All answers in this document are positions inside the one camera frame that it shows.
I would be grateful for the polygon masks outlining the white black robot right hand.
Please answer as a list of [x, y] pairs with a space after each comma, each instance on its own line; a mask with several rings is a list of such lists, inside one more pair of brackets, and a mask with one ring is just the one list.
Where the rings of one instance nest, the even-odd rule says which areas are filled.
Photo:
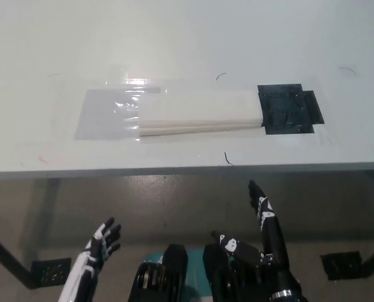
[[263, 250], [225, 235], [211, 232], [219, 246], [236, 260], [262, 269], [270, 301], [305, 301], [300, 283], [290, 271], [290, 261], [279, 220], [263, 190], [254, 181], [248, 185], [251, 207], [260, 227]]

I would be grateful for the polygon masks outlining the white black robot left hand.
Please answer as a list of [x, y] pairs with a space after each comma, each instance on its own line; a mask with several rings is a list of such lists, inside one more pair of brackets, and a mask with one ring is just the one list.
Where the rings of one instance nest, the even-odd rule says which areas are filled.
[[109, 218], [91, 236], [71, 268], [59, 302], [93, 300], [104, 264], [121, 246], [121, 225], [114, 222], [113, 217]]

